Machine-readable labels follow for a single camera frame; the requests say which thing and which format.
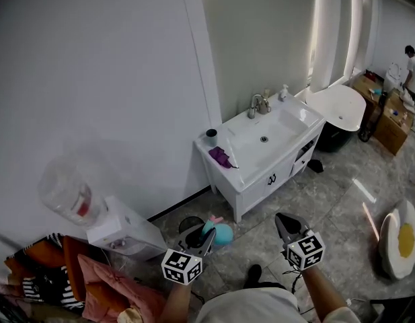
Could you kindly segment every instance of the purple cloth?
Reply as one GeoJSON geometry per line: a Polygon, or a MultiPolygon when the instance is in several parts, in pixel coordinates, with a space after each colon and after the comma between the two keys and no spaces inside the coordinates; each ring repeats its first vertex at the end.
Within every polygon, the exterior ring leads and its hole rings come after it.
{"type": "Polygon", "coordinates": [[[219,165],[223,166],[224,168],[230,169],[230,168],[236,168],[235,166],[231,165],[231,163],[228,161],[229,156],[225,153],[223,149],[221,149],[219,146],[216,146],[215,148],[212,148],[209,151],[209,154],[211,157],[218,162],[219,165]]]}

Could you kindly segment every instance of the black shoe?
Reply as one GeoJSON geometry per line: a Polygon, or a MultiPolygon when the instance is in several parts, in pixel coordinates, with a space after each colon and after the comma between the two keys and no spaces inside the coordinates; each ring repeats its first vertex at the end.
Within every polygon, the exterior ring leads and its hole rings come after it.
{"type": "Polygon", "coordinates": [[[259,264],[254,264],[249,268],[248,279],[246,280],[243,288],[252,288],[253,285],[257,284],[261,278],[262,268],[259,264]]]}

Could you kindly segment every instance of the faucet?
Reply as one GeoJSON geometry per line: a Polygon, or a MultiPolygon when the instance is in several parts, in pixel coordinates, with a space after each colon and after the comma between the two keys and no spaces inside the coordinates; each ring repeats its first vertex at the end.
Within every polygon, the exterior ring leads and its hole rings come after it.
{"type": "Polygon", "coordinates": [[[248,117],[250,119],[255,118],[255,110],[258,110],[260,107],[260,102],[261,100],[264,101],[264,103],[266,105],[268,105],[268,101],[266,98],[264,98],[263,96],[261,96],[260,94],[254,94],[250,100],[250,107],[248,110],[248,117]]]}

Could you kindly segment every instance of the soap dispenser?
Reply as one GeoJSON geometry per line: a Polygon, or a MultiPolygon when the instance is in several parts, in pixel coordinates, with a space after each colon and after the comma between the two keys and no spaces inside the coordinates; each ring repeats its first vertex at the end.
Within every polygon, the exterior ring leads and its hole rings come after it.
{"type": "Polygon", "coordinates": [[[283,85],[283,88],[279,92],[278,99],[281,102],[283,102],[283,101],[285,101],[285,98],[287,97],[288,94],[289,94],[289,92],[288,92],[288,85],[287,84],[284,84],[283,85]]]}

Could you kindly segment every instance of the marble floor tile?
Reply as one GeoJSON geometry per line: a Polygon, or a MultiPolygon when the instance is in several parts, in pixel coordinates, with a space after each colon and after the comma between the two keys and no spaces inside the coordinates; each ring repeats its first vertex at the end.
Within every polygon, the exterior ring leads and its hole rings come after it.
{"type": "Polygon", "coordinates": [[[370,267],[366,246],[356,239],[345,238],[327,217],[313,229],[320,232],[326,245],[324,259],[319,267],[333,284],[339,284],[344,277],[351,276],[363,267],[370,267]]]}
{"type": "Polygon", "coordinates": [[[344,191],[331,178],[317,176],[307,182],[297,196],[285,203],[280,210],[300,215],[310,226],[314,226],[330,211],[344,191]]]}
{"type": "Polygon", "coordinates": [[[338,152],[326,153],[315,150],[312,159],[321,161],[324,167],[322,176],[331,178],[340,188],[347,190],[367,161],[367,156],[362,152],[359,143],[357,135],[354,135],[348,144],[338,152]]]}
{"type": "MultiPolygon", "coordinates": [[[[293,271],[294,268],[290,266],[289,262],[285,260],[283,255],[280,255],[274,262],[268,265],[268,269],[277,279],[281,285],[285,286],[285,288],[290,291],[293,288],[293,282],[298,274],[289,273],[283,274],[288,271],[293,271]]],[[[303,286],[304,282],[302,279],[299,279],[295,284],[295,290],[298,290],[303,286]]]]}
{"type": "MultiPolygon", "coordinates": [[[[404,197],[415,206],[415,134],[410,133],[395,157],[375,138],[363,143],[355,135],[339,152],[315,150],[313,159],[323,163],[324,172],[316,174],[307,168],[297,174],[246,213],[239,225],[233,222],[231,207],[225,199],[212,192],[204,193],[155,221],[170,246],[178,236],[180,222],[191,215],[204,220],[210,215],[222,216],[233,229],[234,242],[215,249],[206,257],[206,271],[194,284],[197,294],[208,300],[241,289],[252,264],[263,268],[261,281],[278,281],[291,289],[296,275],[283,274],[291,267],[280,254],[282,242],[274,225],[274,214],[278,211],[304,217],[321,233],[326,254],[319,267],[345,299],[415,294],[415,267],[412,274],[401,281],[379,275],[382,272],[379,271],[374,232],[374,229],[380,231],[384,217],[404,197]]],[[[125,262],[119,257],[112,257],[111,261],[117,268],[125,262]]],[[[129,260],[122,272],[164,292],[171,287],[162,278],[160,260],[150,260],[147,264],[129,260]]],[[[296,289],[301,312],[312,308],[313,302],[302,279],[297,281],[296,289]]],[[[192,318],[200,307],[200,302],[192,296],[192,318]]],[[[362,323],[373,321],[368,301],[352,301],[351,308],[362,323]]],[[[319,322],[315,310],[303,317],[319,322]]]]}
{"type": "Polygon", "coordinates": [[[280,255],[278,232],[271,217],[211,255],[212,263],[230,289],[241,289],[253,264],[265,268],[280,255]]]}

